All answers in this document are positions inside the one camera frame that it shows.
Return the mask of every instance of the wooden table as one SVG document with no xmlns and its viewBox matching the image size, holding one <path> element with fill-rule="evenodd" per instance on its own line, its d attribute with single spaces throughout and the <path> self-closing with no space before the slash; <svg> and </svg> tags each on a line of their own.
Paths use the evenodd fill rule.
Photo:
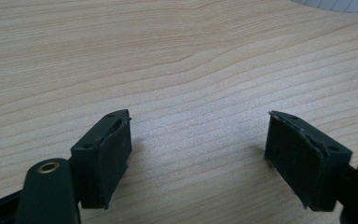
<svg viewBox="0 0 358 224">
<path fill-rule="evenodd" d="M 0 198 L 104 114 L 133 152 L 108 210 L 83 223 L 338 223 L 264 160 L 270 110 L 358 165 L 358 14 L 289 0 L 0 0 Z"/>
</svg>

